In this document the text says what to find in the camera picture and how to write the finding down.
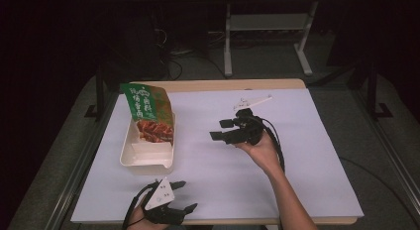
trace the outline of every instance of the dark background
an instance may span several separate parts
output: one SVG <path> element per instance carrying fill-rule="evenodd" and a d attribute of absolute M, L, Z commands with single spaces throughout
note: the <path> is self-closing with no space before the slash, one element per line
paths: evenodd
<path fill-rule="evenodd" d="M 313 33 L 333 30 L 337 34 L 331 64 L 344 65 L 360 56 L 375 60 L 379 73 L 395 85 L 418 120 L 419 2 L 321 2 L 312 30 Z M 145 5 L 133 6 L 123 10 L 88 0 L 0 0 L 1 229 L 7 228 L 74 100 L 100 64 L 113 62 L 115 65 L 109 69 L 114 75 L 117 72 L 117 77 L 124 76 L 133 66 L 145 65 L 156 69 L 130 79 L 163 76 L 164 68 L 159 67 L 157 57 L 164 54 L 152 48 L 153 44 L 132 37 L 127 31 L 135 25 L 123 23 L 124 19 L 145 18 L 151 13 Z M 165 25 L 179 40 L 205 41 L 202 39 L 208 27 L 224 24 L 218 9 L 207 10 L 203 5 L 183 10 L 174 6 L 167 11 L 178 11 L 167 13 L 171 16 L 166 17 Z M 188 15 L 190 21 L 181 19 Z M 143 30 L 142 33 L 153 37 L 147 21 L 136 23 L 138 29 L 133 31 Z M 132 41 L 152 46 L 153 52 L 150 57 L 127 65 L 112 48 L 119 48 L 129 56 L 127 45 Z M 204 54 L 205 46 L 198 43 Z"/>

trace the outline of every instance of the gray floor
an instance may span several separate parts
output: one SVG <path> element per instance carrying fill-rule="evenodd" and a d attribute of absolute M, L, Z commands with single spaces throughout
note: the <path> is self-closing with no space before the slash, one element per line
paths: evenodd
<path fill-rule="evenodd" d="M 301 78 L 306 83 L 318 80 L 337 67 L 325 65 L 333 35 L 311 35 L 306 48 L 314 75 L 306 77 L 293 49 L 294 37 L 285 37 L 275 45 L 256 45 L 248 49 L 232 50 L 234 76 L 245 78 Z M 222 49 L 210 51 L 209 59 L 187 55 L 176 61 L 182 65 L 179 79 L 224 79 Z M 179 66 L 169 66 L 172 76 Z M 392 151 L 404 163 L 415 183 L 420 183 L 420 126 L 399 100 L 394 88 L 382 77 L 378 79 L 377 101 L 385 103 L 392 118 L 372 121 L 364 109 L 366 89 L 349 90 L 344 84 L 351 73 L 346 73 L 323 87 L 310 88 L 328 134 L 342 158 L 342 164 L 359 198 L 365 217 L 350 226 L 319 226 L 320 229 L 418 229 L 420 223 L 392 161 Z M 81 225 L 69 221 L 72 207 L 82 182 L 75 192 L 68 189 L 68 181 L 75 173 L 75 164 L 86 143 L 98 130 L 100 122 L 84 118 L 89 105 L 95 104 L 95 79 L 81 91 L 71 113 L 57 136 L 50 153 L 18 210 L 10 229 L 119 229 L 118 225 Z M 71 201 L 58 204 L 68 197 Z M 53 222 L 53 213 L 61 212 L 62 221 Z"/>

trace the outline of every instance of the white tabletop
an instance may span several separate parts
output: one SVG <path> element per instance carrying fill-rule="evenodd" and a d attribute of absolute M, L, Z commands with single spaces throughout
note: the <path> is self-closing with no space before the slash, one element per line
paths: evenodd
<path fill-rule="evenodd" d="M 219 120 L 235 117 L 241 98 L 272 99 L 253 107 L 277 130 L 286 175 L 317 222 L 351 223 L 363 212 L 307 89 L 197 91 L 169 93 L 176 115 L 173 208 L 198 203 L 184 224 L 275 224 L 278 212 L 264 173 L 241 150 L 211 140 L 223 131 Z M 163 176 L 133 175 L 120 164 L 131 114 L 120 95 L 71 221 L 122 222 L 138 191 Z"/>

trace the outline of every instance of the paper tray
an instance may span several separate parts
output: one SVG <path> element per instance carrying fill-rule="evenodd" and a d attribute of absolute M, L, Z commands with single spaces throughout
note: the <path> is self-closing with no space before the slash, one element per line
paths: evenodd
<path fill-rule="evenodd" d="M 173 145 L 170 143 L 149 143 L 139 139 L 139 129 L 132 119 L 127 129 L 126 140 L 120 163 L 133 174 L 162 175 L 173 170 L 173 147 L 175 146 L 175 127 Z"/>

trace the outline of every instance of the hand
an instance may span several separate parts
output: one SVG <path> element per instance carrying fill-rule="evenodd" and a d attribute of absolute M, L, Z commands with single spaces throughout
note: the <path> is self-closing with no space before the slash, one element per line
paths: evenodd
<path fill-rule="evenodd" d="M 282 172 L 272 139 L 266 131 L 262 132 L 262 139 L 254 146 L 249 143 L 234 146 L 244 150 L 266 174 Z"/>
<path fill-rule="evenodd" d="M 167 228 L 169 226 L 168 224 L 154 224 L 153 222 L 144 218 L 145 214 L 141 206 L 144 200 L 145 199 L 143 198 L 140 204 L 134 208 L 133 214 L 131 215 L 130 221 L 129 221 L 129 224 L 133 224 L 133 223 L 134 224 L 128 227 L 127 230 L 163 230 Z"/>

